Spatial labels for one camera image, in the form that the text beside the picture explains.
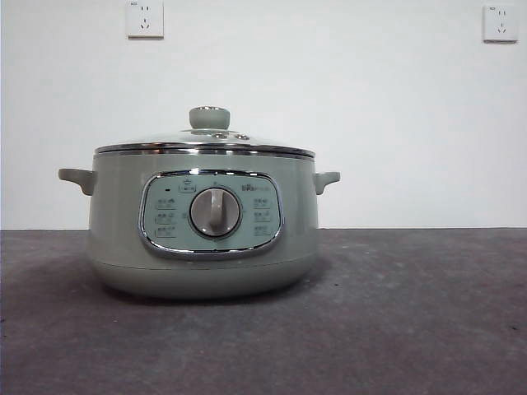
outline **stainless steel rim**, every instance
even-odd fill
[[[251,146],[249,144],[225,144],[225,143],[202,143],[187,144],[182,142],[149,142],[134,144],[118,144],[114,146],[101,146],[96,149],[98,154],[128,154],[122,155],[148,155],[148,154],[172,154],[174,151],[184,151],[183,153],[194,154],[215,154],[222,155],[257,155],[265,153],[266,156],[294,155],[304,158],[315,158],[313,151],[302,150],[300,148],[291,148],[288,146]]]
[[[223,109],[222,107],[216,107],[215,105],[200,105],[199,107],[194,107],[193,109],[206,109],[206,110],[210,110],[210,109],[220,109],[221,111],[227,111],[227,109]]]

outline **dark gray surface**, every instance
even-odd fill
[[[527,230],[323,230],[284,290],[103,288],[85,232],[2,233],[2,393],[526,394]]]

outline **slow cooker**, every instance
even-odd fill
[[[317,259],[312,151],[228,130],[226,109],[190,110],[191,129],[97,148],[93,170],[60,179],[91,196],[87,255],[108,286],[161,298],[271,290]]]

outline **wall outlet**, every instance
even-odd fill
[[[128,0],[126,34],[128,37],[163,37],[163,1]]]
[[[487,5],[483,7],[483,41],[518,41],[518,14],[513,5]]]

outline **lid knob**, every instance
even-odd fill
[[[231,113],[226,109],[204,105],[190,110],[190,125],[194,129],[225,129],[229,128]]]

